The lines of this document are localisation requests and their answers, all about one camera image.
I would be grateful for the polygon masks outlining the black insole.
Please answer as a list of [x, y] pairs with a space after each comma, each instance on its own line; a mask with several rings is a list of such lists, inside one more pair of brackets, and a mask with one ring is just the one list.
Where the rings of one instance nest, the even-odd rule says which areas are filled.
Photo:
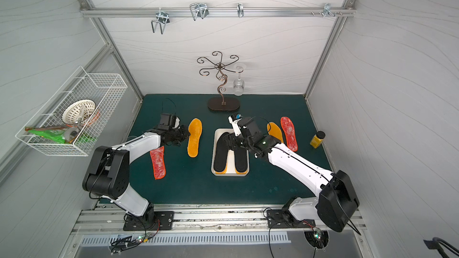
[[248, 169], [247, 150], [236, 148], [234, 150], [234, 165], [237, 172], [246, 172]]
[[227, 138], [229, 136], [228, 132], [224, 132], [218, 139], [216, 144], [216, 152], [213, 163], [213, 170], [215, 172], [222, 172], [226, 170], [227, 167], [227, 156], [228, 156], [228, 142]]

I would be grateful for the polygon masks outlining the red insole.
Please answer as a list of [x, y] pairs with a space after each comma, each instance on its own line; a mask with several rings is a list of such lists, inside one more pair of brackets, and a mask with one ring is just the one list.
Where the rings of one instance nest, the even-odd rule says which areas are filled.
[[287, 147], [294, 151], [298, 151], [298, 143], [296, 141], [295, 127], [292, 120], [288, 117], [281, 117], [280, 119], [281, 127], [286, 137]]
[[161, 146], [149, 152], [155, 180], [163, 179], [166, 176], [166, 166], [164, 163], [164, 147]]

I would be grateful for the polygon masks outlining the white storage box tray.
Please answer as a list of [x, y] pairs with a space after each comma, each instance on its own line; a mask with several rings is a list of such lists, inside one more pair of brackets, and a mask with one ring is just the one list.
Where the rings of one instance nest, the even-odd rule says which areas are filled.
[[[217, 141], [219, 139], [219, 137], [224, 133], [224, 132], [228, 132], [228, 133], [234, 133], [233, 129], [217, 129], [215, 131], [215, 135], [214, 135], [214, 144], [213, 144], [213, 157], [212, 157], [212, 166], [211, 166], [211, 171], [214, 175], [215, 174], [215, 171], [213, 170], [213, 163], [214, 163], [214, 157], [215, 157], [215, 152], [216, 152], [216, 144], [217, 144]], [[250, 167], [249, 167], [249, 151], [247, 150], [247, 160], [248, 160], [248, 169], [247, 171], [249, 172], [250, 170]], [[228, 151], [228, 156], [227, 156], [227, 167], [226, 167], [226, 171], [227, 173], [226, 174], [223, 174], [223, 175], [217, 175], [217, 176], [229, 176], [229, 177], [244, 177], [244, 176], [238, 176], [238, 175], [235, 175], [235, 165], [234, 165], [234, 151], [232, 149], [229, 148], [229, 151]]]

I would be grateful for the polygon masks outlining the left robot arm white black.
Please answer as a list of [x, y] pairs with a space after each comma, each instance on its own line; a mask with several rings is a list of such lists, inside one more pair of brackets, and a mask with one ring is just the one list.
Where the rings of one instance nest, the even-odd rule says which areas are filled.
[[154, 206], [130, 185], [130, 165], [163, 146], [179, 145], [190, 137], [187, 127], [173, 114], [142, 135], [115, 146], [95, 149], [82, 181], [83, 190], [110, 200], [132, 217], [153, 220]]

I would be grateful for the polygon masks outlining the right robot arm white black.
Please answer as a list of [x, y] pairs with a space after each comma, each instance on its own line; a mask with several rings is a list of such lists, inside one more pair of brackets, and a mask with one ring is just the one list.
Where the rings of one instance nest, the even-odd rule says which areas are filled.
[[283, 223], [293, 226], [304, 220], [320, 220], [335, 232], [349, 226], [360, 233], [351, 220], [360, 202], [347, 173], [332, 172], [306, 160], [277, 138], [264, 134], [251, 117], [232, 114], [228, 120], [233, 128], [230, 146], [245, 149], [255, 158], [281, 168], [315, 195], [314, 198], [291, 198], [281, 210]]

